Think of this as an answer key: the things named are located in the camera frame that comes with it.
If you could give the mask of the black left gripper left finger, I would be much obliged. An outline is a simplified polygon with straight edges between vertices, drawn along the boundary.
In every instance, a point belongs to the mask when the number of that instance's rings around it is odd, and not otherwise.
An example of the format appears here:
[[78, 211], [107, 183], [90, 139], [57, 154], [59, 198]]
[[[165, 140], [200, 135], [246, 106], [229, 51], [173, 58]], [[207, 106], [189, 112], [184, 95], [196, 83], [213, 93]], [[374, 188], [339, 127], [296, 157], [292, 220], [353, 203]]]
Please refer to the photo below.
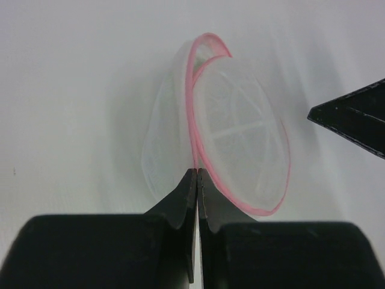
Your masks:
[[188, 288], [194, 281], [197, 171], [143, 214], [29, 219], [1, 267], [2, 288]]

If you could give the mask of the white mesh laundry bag front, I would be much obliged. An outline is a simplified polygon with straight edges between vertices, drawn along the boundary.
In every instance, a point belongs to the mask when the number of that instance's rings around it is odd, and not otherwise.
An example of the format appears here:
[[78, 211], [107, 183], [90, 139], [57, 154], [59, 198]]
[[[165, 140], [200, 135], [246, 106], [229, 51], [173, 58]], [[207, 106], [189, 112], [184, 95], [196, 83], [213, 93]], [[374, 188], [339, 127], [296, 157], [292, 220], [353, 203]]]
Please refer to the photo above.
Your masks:
[[205, 169], [245, 213], [270, 216], [288, 189], [285, 127], [250, 65], [216, 34], [185, 42], [156, 94], [141, 153], [146, 183], [161, 199], [188, 169]]

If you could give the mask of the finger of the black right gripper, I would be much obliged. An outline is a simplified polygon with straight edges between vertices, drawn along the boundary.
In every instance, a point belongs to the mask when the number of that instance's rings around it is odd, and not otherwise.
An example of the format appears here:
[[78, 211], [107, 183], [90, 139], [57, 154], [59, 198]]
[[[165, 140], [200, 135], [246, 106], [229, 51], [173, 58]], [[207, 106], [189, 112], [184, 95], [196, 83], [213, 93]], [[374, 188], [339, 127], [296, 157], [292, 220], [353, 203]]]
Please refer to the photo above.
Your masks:
[[384, 80], [324, 102], [307, 118], [366, 151], [384, 158]]

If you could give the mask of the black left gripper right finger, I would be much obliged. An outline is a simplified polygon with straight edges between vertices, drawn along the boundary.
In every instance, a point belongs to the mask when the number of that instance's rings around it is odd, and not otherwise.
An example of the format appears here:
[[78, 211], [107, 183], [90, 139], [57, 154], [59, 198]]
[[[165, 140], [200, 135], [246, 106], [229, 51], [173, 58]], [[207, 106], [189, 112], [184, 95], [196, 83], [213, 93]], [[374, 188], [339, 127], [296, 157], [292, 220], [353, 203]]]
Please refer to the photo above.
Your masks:
[[370, 242], [348, 222], [259, 222], [197, 175], [204, 288], [383, 288]]

